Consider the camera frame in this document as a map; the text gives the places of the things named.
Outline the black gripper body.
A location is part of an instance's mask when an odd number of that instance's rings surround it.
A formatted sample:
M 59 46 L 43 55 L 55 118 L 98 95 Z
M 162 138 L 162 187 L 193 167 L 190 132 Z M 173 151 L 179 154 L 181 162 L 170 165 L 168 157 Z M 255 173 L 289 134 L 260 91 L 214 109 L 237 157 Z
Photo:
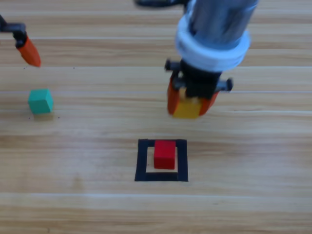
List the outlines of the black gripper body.
M 26 25 L 24 23 L 8 23 L 2 15 L 0 15 L 0 31 L 6 33 L 25 32 Z
M 184 60 L 179 62 L 166 60 L 165 70 L 172 71 L 170 88 L 179 91 L 185 88 L 188 98 L 211 99 L 219 91 L 231 91 L 233 80 L 220 80 L 221 72 L 207 72 L 189 65 Z

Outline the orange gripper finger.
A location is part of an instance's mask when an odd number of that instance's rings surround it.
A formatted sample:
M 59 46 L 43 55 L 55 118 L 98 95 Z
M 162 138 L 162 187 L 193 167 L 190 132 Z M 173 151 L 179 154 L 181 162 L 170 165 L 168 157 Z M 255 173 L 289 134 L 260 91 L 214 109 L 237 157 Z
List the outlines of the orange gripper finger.
M 199 111 L 199 116 L 202 116 L 207 113 L 207 111 L 213 106 L 216 98 L 217 98 L 218 92 L 214 93 L 210 99 L 201 98 L 201 108 Z
M 181 115 L 180 99 L 183 92 L 183 83 L 179 73 L 172 73 L 167 89 L 167 110 L 170 115 Z
M 14 32 L 16 40 L 15 47 L 20 52 L 21 57 L 31 66 L 41 67 L 41 59 L 37 48 L 29 39 L 26 32 Z

